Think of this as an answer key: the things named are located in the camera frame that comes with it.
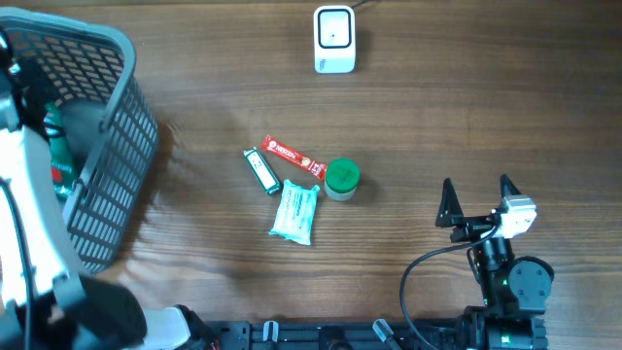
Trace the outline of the teal wet wipes pack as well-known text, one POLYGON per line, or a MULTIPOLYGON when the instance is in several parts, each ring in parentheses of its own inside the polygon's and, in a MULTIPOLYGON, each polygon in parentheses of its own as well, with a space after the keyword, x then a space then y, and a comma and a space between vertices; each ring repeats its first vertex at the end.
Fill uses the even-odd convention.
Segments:
POLYGON ((287 179, 273 227, 268 234, 310 246, 319 192, 319 186, 305 189, 287 179))

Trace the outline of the green gloves package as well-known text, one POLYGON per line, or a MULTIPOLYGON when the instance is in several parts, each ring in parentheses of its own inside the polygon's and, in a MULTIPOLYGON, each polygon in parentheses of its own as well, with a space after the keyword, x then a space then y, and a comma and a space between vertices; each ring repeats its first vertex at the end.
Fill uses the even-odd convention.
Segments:
POLYGON ((52 182, 57 199, 65 203, 74 193, 74 182, 79 178, 75 166, 62 116, 53 103, 46 105, 44 118, 45 131, 48 134, 52 155, 52 182))

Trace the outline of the red Nescafe stick sachet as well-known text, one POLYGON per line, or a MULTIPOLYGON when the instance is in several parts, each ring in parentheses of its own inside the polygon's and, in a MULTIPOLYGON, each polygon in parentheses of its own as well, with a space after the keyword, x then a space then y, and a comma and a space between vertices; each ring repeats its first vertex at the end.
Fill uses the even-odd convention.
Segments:
POLYGON ((326 179, 328 166, 322 162, 316 161, 311 157, 300 153, 299 151, 285 145, 274 137, 267 135, 260 144, 260 148, 270 154, 282 158, 296 167, 312 174, 320 181, 326 179))

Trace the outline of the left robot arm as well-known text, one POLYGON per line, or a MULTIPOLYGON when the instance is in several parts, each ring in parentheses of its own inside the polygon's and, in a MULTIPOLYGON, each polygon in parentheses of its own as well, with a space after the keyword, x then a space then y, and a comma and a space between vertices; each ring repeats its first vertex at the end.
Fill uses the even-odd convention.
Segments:
POLYGON ((1 344, 13 349, 219 349, 184 305, 144 309, 127 288, 95 278, 71 244, 52 182, 50 82, 1 35, 1 344))

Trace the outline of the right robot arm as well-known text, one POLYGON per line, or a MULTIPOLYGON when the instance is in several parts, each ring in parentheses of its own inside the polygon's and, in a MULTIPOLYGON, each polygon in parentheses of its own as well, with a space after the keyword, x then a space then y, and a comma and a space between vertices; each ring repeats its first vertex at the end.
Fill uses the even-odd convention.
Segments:
POLYGON ((467 260, 484 305, 469 306, 458 318, 459 349, 545 349, 546 311, 554 270, 535 257, 517 258, 510 240, 527 232, 536 220, 536 204, 505 174, 500 176, 501 202, 482 216, 464 214, 452 181, 443 182, 435 221, 451 228, 450 240, 466 245, 467 260))

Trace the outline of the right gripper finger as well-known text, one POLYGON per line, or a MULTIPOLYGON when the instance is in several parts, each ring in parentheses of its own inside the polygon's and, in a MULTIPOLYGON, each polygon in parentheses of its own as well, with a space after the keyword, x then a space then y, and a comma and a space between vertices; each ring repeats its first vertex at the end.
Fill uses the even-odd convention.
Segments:
POLYGON ((450 228, 461 225, 464 212, 460 205, 456 190, 450 178, 443 181, 441 201, 437 211, 435 225, 438 228, 450 228))
POLYGON ((501 197, 520 195, 521 192, 515 187, 507 174, 500 176, 501 197))

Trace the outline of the green lid plastic jar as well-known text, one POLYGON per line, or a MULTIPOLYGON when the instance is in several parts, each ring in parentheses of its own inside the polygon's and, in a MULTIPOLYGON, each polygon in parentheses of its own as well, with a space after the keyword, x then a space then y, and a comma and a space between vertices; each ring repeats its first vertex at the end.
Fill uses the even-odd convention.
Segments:
POLYGON ((346 157, 337 158, 328 165, 325 191, 333 200, 349 200, 356 192, 360 179, 361 171, 353 160, 346 157))

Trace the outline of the green white small box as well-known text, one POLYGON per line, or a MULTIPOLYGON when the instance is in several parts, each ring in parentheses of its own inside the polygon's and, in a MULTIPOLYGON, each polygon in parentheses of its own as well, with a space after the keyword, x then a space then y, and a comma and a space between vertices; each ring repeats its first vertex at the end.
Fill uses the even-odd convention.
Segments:
POLYGON ((282 189, 279 178, 257 148, 244 151, 243 156, 268 195, 273 195, 282 189))

